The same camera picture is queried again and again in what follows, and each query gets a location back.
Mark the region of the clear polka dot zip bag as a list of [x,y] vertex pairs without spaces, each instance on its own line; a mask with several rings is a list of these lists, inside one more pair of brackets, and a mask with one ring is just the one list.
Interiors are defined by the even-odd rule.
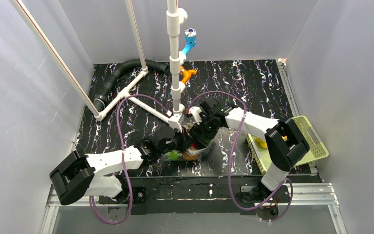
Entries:
[[[178,132],[178,131],[176,131],[172,128],[165,128],[162,131],[162,133],[158,134],[159,148],[160,148],[160,150],[163,151],[163,153],[162,153],[163,157],[166,153],[170,152],[169,150],[166,149],[166,143],[169,143],[169,140],[171,140],[170,134],[173,131]],[[202,146],[202,145],[198,144],[197,141],[194,138],[191,137],[190,129],[187,129],[187,128],[183,127],[182,132],[187,132],[187,134],[190,136],[190,147],[187,150],[182,151],[182,153],[183,152],[200,153],[202,157],[209,153],[209,151],[211,149],[211,145],[213,143],[213,140],[210,142],[210,144],[208,146]]]

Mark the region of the yellow fake banana bunch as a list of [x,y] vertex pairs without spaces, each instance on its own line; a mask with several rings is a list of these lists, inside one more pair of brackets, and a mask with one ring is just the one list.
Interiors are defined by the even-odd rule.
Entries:
[[[284,136],[284,137],[282,136],[282,139],[284,141],[286,141],[287,140],[287,136]],[[256,142],[259,143],[259,146],[261,148],[263,148],[263,149],[267,149],[268,148],[267,143],[265,141],[263,141],[261,138],[256,137]]]

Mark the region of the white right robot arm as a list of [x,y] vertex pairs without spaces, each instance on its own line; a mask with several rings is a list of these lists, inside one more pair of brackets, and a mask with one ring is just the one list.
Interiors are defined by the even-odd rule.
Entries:
[[271,164],[260,184],[271,192],[310,150],[306,138],[291,117],[285,120],[262,117],[240,107],[221,105],[212,97],[202,101],[198,107],[188,108],[187,114],[193,116],[204,133],[215,134],[225,127],[264,141]]

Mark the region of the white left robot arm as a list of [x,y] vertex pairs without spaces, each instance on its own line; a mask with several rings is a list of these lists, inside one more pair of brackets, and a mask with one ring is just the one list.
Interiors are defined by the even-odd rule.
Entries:
[[123,190],[130,192],[132,189],[113,173],[152,165],[164,154],[184,151],[193,143],[186,129],[178,132],[164,126],[123,150],[86,154],[76,149],[50,172],[49,177],[61,205],[71,205],[84,196],[115,198]]

